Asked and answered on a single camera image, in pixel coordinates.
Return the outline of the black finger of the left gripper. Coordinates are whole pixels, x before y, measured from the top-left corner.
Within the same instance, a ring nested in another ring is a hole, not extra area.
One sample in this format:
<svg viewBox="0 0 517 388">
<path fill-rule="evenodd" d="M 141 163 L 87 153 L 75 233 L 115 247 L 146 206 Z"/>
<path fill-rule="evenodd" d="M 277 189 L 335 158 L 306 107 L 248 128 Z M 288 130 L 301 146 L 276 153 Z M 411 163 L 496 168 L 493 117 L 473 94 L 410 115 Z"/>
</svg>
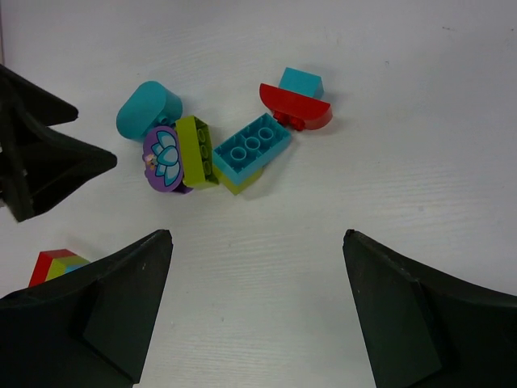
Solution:
<svg viewBox="0 0 517 388">
<path fill-rule="evenodd" d="M 16 221 L 48 212 L 117 158 L 45 126 L 1 130 L 1 199 Z"/>
</svg>

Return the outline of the lime green lego brick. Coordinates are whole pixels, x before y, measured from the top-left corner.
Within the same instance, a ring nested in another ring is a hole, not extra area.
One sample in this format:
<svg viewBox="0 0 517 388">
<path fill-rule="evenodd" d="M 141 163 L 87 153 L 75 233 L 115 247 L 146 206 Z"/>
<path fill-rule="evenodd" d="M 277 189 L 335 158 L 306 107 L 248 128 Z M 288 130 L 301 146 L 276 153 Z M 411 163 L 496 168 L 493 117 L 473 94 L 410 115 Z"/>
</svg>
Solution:
<svg viewBox="0 0 517 388">
<path fill-rule="evenodd" d="M 217 186 L 208 125 L 196 116 L 186 116 L 175 122 L 175 130 L 183 164 L 183 183 L 193 189 Z"/>
</svg>

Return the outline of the small teal lego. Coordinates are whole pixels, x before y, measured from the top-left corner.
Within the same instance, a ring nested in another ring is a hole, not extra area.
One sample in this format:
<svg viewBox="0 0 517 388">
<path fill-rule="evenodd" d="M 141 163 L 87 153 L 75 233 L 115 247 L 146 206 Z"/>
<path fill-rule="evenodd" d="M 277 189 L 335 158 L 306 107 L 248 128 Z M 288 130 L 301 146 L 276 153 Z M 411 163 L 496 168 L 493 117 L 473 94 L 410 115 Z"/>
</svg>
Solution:
<svg viewBox="0 0 517 388">
<path fill-rule="evenodd" d="M 290 67 L 285 68 L 279 88 L 313 99 L 321 99 L 324 95 L 324 87 L 320 76 Z"/>
</svg>

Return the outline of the red curved lego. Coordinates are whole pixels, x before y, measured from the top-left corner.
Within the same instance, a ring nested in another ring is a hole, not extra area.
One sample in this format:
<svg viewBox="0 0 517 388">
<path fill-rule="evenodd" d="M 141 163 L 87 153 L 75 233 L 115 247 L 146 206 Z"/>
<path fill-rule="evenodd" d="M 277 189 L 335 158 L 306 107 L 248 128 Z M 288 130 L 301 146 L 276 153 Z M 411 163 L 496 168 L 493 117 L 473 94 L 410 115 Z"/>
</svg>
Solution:
<svg viewBox="0 0 517 388">
<path fill-rule="evenodd" d="M 261 83 L 259 98 L 281 125 L 296 131 L 319 130 L 333 119 L 332 107 L 320 99 Z"/>
</svg>

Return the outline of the red green teal brick stack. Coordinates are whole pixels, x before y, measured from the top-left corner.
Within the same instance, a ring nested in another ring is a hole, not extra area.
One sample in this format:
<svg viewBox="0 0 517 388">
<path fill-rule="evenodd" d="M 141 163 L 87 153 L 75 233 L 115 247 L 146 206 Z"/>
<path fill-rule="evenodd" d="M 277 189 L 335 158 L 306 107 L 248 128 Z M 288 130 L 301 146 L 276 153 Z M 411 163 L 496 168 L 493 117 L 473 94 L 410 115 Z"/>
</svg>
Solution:
<svg viewBox="0 0 517 388">
<path fill-rule="evenodd" d="M 66 273 L 81 268 L 90 261 L 68 249 L 41 251 L 33 269 L 28 287 L 40 285 Z"/>
</svg>

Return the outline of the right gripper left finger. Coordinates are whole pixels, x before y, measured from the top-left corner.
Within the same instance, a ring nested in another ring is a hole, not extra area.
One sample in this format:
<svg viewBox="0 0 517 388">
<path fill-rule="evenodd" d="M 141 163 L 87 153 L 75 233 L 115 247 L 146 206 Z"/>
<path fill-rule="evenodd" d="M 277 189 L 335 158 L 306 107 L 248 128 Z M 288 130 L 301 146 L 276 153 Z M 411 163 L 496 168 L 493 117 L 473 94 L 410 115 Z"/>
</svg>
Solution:
<svg viewBox="0 0 517 388">
<path fill-rule="evenodd" d="M 156 230 L 1 299 L 3 387 L 133 387 L 141 380 L 173 241 Z"/>
</svg>

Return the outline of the purple flower lego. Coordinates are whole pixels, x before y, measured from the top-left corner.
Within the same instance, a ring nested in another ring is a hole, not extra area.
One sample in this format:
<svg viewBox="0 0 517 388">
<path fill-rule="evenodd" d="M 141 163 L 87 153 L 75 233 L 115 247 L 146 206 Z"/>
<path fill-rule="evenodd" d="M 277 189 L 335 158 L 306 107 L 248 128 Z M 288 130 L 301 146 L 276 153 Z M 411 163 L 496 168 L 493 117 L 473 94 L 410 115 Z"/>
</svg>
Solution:
<svg viewBox="0 0 517 388">
<path fill-rule="evenodd" d="M 143 142 L 142 160 L 145 177 L 158 192 L 187 194 L 192 191 L 184 182 L 184 168 L 175 129 L 161 125 L 151 129 Z"/>
</svg>

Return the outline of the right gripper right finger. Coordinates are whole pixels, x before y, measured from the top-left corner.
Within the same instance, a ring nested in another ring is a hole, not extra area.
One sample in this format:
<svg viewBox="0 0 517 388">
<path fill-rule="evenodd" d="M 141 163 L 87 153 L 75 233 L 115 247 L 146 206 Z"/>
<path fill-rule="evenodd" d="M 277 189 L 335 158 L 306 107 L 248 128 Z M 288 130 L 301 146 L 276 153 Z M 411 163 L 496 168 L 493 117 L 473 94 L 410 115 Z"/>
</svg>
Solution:
<svg viewBox="0 0 517 388">
<path fill-rule="evenodd" d="M 343 256 L 378 387 L 514 387 L 516 298 L 348 230 Z"/>
</svg>

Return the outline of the teal rounded lego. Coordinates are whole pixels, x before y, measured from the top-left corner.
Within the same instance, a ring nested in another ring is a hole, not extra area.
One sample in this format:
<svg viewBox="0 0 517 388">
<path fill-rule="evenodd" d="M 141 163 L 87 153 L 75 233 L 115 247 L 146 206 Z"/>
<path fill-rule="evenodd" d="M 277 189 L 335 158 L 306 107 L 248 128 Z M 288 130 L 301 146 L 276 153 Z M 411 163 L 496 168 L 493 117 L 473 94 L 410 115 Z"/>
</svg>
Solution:
<svg viewBox="0 0 517 388">
<path fill-rule="evenodd" d="M 157 81 L 143 82 L 116 115 L 118 133 L 129 140 L 143 141 L 147 133 L 161 125 L 171 126 L 183 114 L 183 102 Z"/>
</svg>

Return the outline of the teal and green brick stack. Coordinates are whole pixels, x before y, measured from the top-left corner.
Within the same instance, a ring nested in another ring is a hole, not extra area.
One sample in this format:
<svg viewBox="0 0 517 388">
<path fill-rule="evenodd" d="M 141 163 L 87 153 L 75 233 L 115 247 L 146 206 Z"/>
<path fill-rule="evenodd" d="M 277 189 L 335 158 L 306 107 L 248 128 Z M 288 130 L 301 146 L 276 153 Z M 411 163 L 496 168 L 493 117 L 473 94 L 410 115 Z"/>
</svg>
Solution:
<svg viewBox="0 0 517 388">
<path fill-rule="evenodd" d="M 237 195 L 262 175 L 291 140 L 291 133 L 265 113 L 212 150 L 216 177 Z"/>
</svg>

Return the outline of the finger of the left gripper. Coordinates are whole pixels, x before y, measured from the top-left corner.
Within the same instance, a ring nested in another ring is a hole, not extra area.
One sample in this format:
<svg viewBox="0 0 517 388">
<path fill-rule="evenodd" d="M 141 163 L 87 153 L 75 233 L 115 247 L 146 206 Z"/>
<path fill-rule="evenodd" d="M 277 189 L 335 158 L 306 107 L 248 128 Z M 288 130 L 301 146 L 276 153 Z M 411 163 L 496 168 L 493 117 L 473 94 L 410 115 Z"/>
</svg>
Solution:
<svg viewBox="0 0 517 388">
<path fill-rule="evenodd" d="M 1 152 L 27 150 L 76 154 L 78 140 L 53 126 L 78 118 L 78 109 L 63 99 L 1 66 Z"/>
</svg>

